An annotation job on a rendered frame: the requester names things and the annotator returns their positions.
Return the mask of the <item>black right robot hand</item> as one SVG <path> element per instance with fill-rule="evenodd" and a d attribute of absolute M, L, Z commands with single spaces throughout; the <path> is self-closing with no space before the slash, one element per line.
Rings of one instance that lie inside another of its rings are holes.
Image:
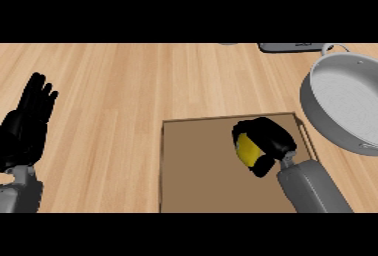
<path fill-rule="evenodd" d="M 261 150 L 254 166 L 246 167 L 258 178 L 267 175 L 276 160 L 285 168 L 293 165 L 296 144 L 290 134 L 276 122 L 267 117 L 237 122 L 231 129 L 234 151 L 240 133 L 246 134 Z"/>

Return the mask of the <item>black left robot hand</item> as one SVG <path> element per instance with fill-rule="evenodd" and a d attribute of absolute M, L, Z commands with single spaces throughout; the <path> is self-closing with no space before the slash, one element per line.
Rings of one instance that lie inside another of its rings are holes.
<path fill-rule="evenodd" d="M 17 165 L 32 166 L 39 160 L 57 95 L 45 76 L 35 72 L 25 85 L 17 107 L 0 123 L 0 173 Z"/>

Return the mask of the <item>dark grey appliance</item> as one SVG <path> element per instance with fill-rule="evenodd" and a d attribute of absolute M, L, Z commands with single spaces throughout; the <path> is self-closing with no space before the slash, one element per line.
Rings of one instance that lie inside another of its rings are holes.
<path fill-rule="evenodd" d="M 257 46 L 264 53 L 319 52 L 323 48 L 321 43 L 258 43 Z"/>

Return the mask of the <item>yellow lemon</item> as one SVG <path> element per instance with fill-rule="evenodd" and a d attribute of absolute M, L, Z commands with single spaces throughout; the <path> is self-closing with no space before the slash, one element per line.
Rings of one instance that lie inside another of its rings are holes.
<path fill-rule="evenodd" d="M 252 167 L 261 155 L 261 150 L 245 133 L 239 134 L 236 140 L 236 155 L 246 167 Z"/>

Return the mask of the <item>grey metal pot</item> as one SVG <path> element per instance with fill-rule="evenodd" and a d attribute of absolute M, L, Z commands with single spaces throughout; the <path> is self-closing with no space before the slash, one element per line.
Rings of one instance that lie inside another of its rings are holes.
<path fill-rule="evenodd" d="M 329 53 L 324 43 L 299 88 L 305 117 L 321 136 L 344 150 L 378 156 L 378 59 Z"/>

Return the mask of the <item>brown tray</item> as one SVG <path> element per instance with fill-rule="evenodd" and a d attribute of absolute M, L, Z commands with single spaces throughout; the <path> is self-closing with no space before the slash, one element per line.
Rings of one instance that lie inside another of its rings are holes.
<path fill-rule="evenodd" d="M 280 167 L 258 178 L 236 156 L 231 128 L 242 119 L 230 116 L 162 124 L 162 212 L 295 211 L 276 178 Z"/>

